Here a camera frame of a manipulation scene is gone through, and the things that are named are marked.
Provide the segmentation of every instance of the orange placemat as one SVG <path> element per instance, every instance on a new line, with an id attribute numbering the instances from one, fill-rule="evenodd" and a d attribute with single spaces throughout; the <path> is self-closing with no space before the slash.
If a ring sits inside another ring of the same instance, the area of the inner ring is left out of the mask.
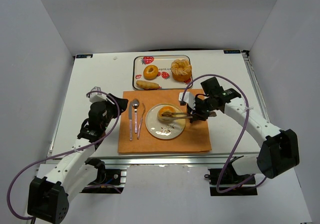
<path id="1" fill-rule="evenodd" d="M 191 89 L 191 93 L 203 93 L 202 89 Z M 142 103 L 145 104 L 145 114 L 141 128 L 140 139 L 137 140 L 137 135 L 134 133 L 134 112 L 132 109 L 132 125 L 133 125 L 133 140 L 130 141 L 129 130 L 129 108 L 121 114 L 118 153 L 156 153 L 156 152 L 207 152 L 211 150 L 209 138 L 209 130 L 207 121 L 196 121 L 192 124 L 187 120 L 184 131 L 176 138 L 171 140 L 161 140 L 152 136 L 145 124 L 147 112 L 159 103 L 171 103 L 178 107 L 183 112 L 186 112 L 186 106 L 180 106 L 178 97 L 179 90 L 154 90 L 154 91 L 126 91 L 123 92 L 123 97 L 132 101 L 137 98 L 140 102 L 138 108 L 138 124 L 143 112 Z"/>

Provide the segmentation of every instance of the glazed donut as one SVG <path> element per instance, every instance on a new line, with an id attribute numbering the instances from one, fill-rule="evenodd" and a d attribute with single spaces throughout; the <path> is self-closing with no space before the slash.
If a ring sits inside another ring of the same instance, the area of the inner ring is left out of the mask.
<path id="1" fill-rule="evenodd" d="M 159 121 L 167 121 L 164 119 L 164 117 L 162 116 L 162 113 L 165 113 L 165 112 L 171 112 L 171 113 L 175 113 L 176 110 L 170 106 L 165 106 L 163 108 L 161 108 L 157 114 L 157 117 L 159 119 Z"/>
<path id="2" fill-rule="evenodd" d="M 176 59 L 171 64 L 172 77 L 179 82 L 187 81 L 192 75 L 192 67 L 186 59 Z"/>
<path id="3" fill-rule="evenodd" d="M 154 79 L 157 76 L 158 72 L 159 70 L 157 66 L 148 65 L 143 71 L 143 76 L 145 79 Z"/>

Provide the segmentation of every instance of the pretzel donut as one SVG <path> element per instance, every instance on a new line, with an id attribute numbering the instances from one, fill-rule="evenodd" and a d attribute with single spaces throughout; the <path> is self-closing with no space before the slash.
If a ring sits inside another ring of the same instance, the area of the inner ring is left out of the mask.
<path id="1" fill-rule="evenodd" d="M 192 67 L 186 59 L 176 59 L 171 64 L 172 77 L 179 82 L 187 81 L 191 78 Z"/>

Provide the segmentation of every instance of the white cable tie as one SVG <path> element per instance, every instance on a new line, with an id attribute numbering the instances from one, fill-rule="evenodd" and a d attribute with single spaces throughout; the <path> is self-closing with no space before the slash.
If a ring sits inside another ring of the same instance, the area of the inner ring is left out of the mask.
<path id="1" fill-rule="evenodd" d="M 247 107 L 247 106 L 245 106 L 244 108 L 245 108 L 245 109 L 244 109 L 244 111 L 243 111 L 242 113 L 245 113 L 247 110 L 252 110 L 252 109 L 253 109 L 253 107 Z"/>
<path id="2" fill-rule="evenodd" d="M 75 153 L 81 153 L 75 146 L 73 147 Z"/>

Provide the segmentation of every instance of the bread roll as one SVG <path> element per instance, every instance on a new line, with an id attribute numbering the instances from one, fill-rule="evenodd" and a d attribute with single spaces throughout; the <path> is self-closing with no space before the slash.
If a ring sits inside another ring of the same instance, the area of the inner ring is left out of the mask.
<path id="1" fill-rule="evenodd" d="M 137 81 L 137 86 L 143 89 L 158 89 L 160 86 L 157 83 L 152 83 L 148 81 Z"/>

